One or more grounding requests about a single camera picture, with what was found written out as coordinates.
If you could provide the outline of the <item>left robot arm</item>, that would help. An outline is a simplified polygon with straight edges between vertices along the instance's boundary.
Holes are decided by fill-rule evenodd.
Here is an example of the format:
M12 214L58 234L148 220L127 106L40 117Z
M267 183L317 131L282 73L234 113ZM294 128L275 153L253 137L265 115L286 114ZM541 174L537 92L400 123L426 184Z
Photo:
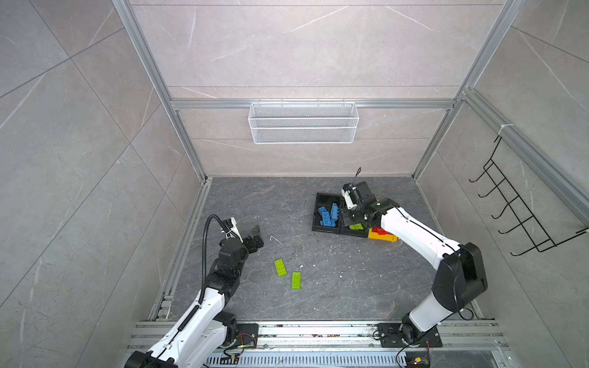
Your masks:
M210 225L222 230L219 252L207 265ZM248 257L264 246L260 227L242 235L234 218L211 214L202 234L201 289L173 327L146 352L134 351L125 367L201 367L220 347L228 347L238 335L236 316L225 311L236 293Z

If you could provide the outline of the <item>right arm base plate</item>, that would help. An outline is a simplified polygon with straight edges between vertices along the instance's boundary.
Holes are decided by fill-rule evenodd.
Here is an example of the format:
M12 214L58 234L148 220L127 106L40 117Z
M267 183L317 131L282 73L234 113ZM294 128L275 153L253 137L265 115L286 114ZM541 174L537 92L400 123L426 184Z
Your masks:
M382 347L442 347L443 343L437 327L434 326L426 332L413 330L402 323L380 323L372 334L374 340L379 341Z

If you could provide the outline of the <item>yellow plastic bin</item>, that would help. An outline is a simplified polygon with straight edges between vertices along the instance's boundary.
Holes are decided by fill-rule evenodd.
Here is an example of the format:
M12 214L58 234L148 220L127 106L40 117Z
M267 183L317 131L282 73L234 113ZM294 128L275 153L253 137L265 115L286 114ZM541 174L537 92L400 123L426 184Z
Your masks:
M374 239L374 240L381 240L381 241L385 241L385 242L397 242L398 238L397 236L389 233L389 235L385 235L385 236L380 236L379 234L375 234L371 231L371 229L369 230L368 233L368 238L369 239Z

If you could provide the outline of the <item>green lego small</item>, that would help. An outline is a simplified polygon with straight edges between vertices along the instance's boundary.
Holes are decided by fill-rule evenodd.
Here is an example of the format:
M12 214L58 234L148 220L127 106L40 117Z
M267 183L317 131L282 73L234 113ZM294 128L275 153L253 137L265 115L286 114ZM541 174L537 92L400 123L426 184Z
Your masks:
M293 272L291 276L291 289L300 290L302 286L302 274L300 272Z

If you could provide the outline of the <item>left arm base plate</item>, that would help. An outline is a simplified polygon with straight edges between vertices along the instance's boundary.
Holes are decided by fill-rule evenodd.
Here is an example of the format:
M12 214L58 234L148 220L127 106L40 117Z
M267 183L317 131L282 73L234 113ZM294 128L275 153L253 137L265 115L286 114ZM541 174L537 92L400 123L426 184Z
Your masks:
M254 323L237 323L227 328L223 348L246 349L257 347L259 325Z

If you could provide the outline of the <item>black bin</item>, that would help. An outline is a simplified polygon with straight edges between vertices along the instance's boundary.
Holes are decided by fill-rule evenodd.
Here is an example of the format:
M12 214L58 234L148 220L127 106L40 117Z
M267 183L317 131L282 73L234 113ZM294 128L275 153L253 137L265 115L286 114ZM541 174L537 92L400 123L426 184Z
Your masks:
M339 202L340 234L343 236L353 236L366 239L369 235L369 230L367 228L351 228L351 225L347 225L348 219L345 216L347 211L348 209L345 200L343 197L341 197Z
M314 204L314 213L313 213L313 220L311 230L314 232L326 232L331 234L339 234L340 233L340 222L339 220L336 222L336 226L334 228L330 227L323 227L320 225L321 215L318 213L318 209L322 206L326 208L326 210L330 213L331 206L335 202L339 207L341 196L328 194L328 193L318 193L316 195L315 204Z

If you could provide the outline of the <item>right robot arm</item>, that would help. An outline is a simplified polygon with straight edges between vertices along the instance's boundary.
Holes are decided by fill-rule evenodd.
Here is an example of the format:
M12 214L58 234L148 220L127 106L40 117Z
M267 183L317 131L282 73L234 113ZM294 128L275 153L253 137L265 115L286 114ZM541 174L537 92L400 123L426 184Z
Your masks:
M378 199L366 182L346 183L341 194L345 201L343 218L351 225L377 227L397 236L436 271L431 292L402 319L400 334L405 343L417 343L488 289L483 255L476 245L449 239L392 199Z

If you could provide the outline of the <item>red arch lego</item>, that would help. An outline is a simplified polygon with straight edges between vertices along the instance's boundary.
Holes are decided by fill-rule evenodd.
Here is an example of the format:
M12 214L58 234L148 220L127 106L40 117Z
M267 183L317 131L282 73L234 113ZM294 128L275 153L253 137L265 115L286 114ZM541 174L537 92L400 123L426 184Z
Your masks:
M379 227L374 227L371 231L375 234L379 234L380 236L389 235L389 232Z

